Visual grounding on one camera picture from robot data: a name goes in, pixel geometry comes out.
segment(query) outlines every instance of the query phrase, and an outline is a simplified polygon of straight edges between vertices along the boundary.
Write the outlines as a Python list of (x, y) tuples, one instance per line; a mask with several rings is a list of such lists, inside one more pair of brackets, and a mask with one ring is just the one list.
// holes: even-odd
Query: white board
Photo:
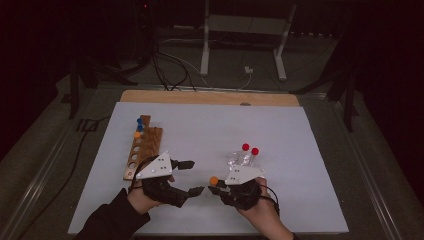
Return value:
[[(302, 107), (117, 103), (68, 232), (78, 233), (88, 216), (121, 188), (136, 119), (151, 115), (163, 128), (160, 152), (193, 160), (191, 170), (174, 171), (172, 186), (187, 191), (225, 179), (227, 154), (243, 143), (260, 150), (268, 186), (278, 195), (281, 219), (293, 232), (340, 233), (348, 227)], [(137, 231), (149, 235), (239, 235), (257, 231), (207, 188), (182, 208), (160, 206)]]

